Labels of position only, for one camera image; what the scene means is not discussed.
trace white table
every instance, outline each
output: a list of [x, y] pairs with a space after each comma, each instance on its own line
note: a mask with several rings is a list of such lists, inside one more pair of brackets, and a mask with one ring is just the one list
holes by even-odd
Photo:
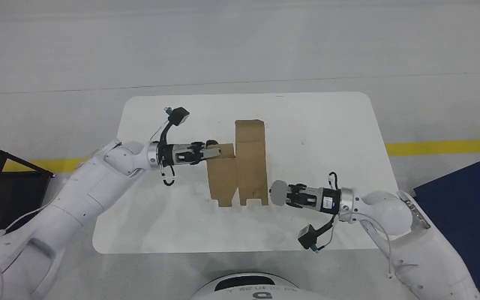
[[[275, 179], [327, 186], [334, 170], [339, 185], [395, 192], [370, 99], [362, 93], [216, 94], [133, 97], [118, 129], [122, 141], [146, 142], [162, 124], [164, 107], [185, 107], [190, 117], [169, 132], [169, 143], [215, 139], [235, 142], [237, 119], [265, 122], [268, 184]], [[330, 215], [248, 200], [219, 208], [209, 197], [206, 164], [177, 166], [172, 187], [147, 172], [98, 219], [94, 248], [102, 254], [301, 250], [299, 230], [320, 227]], [[319, 239], [326, 242], [328, 234]], [[338, 223], [329, 249], [376, 248], [363, 229]]]

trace yellow line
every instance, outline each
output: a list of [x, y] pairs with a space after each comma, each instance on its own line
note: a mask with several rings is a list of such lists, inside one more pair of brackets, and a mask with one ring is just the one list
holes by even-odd
[[452, 155], [480, 152], [480, 139], [385, 144], [390, 156]]
[[[80, 163], [87, 159], [88, 158], [67, 158], [56, 160], [29, 160], [29, 162], [53, 173], [70, 173], [73, 172]], [[4, 172], [32, 171], [27, 166], [23, 166], [13, 161], [7, 161], [3, 170]]]
[[[389, 156], [410, 155], [450, 155], [480, 153], [480, 139], [453, 140], [439, 142], [396, 142], [385, 144]], [[71, 173], [88, 158], [66, 158], [55, 160], [30, 160], [34, 165], [54, 173]], [[28, 167], [8, 161], [5, 172], [27, 171]]]

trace cardboard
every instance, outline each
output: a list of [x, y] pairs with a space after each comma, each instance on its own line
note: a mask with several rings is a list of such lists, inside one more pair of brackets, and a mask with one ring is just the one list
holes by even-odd
[[238, 188], [240, 205], [248, 199], [260, 199], [269, 204], [266, 169], [265, 124], [260, 120], [235, 122], [235, 147], [233, 144], [210, 145], [220, 148], [221, 154], [207, 160], [210, 196], [220, 207], [232, 206]]
[[207, 160], [210, 197], [218, 201], [220, 207], [232, 206], [232, 198], [237, 190], [236, 160], [233, 144], [210, 145], [220, 148], [221, 153]]

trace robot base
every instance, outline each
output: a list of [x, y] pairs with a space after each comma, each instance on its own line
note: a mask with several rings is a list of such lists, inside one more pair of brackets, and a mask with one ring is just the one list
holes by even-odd
[[322, 300], [320, 295], [299, 289], [281, 277], [266, 273], [240, 273], [220, 277], [207, 283], [191, 300]]

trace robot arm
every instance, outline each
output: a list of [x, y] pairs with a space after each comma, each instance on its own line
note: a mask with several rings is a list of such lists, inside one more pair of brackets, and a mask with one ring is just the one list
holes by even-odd
[[[320, 229], [308, 225], [300, 231], [298, 241], [305, 249], [324, 248], [317, 246], [317, 237], [332, 228], [335, 217], [349, 224], [359, 222], [388, 259], [388, 277], [397, 278], [419, 299], [480, 299], [460, 255], [407, 193], [375, 191], [360, 197], [345, 187], [335, 190], [275, 181], [270, 194], [275, 205], [333, 216]], [[389, 236], [399, 235], [390, 241]]]
[[[218, 148], [207, 149], [215, 141], [168, 144], [168, 130], [180, 125], [188, 112], [177, 108], [167, 113], [169, 123], [159, 141], [144, 145], [114, 140], [79, 167], [44, 210], [18, 230], [0, 236], [0, 300], [42, 299], [74, 234], [109, 209], [146, 170], [164, 174], [165, 167], [173, 170], [175, 165], [198, 164], [220, 154]], [[174, 180], [163, 182], [170, 186]]]

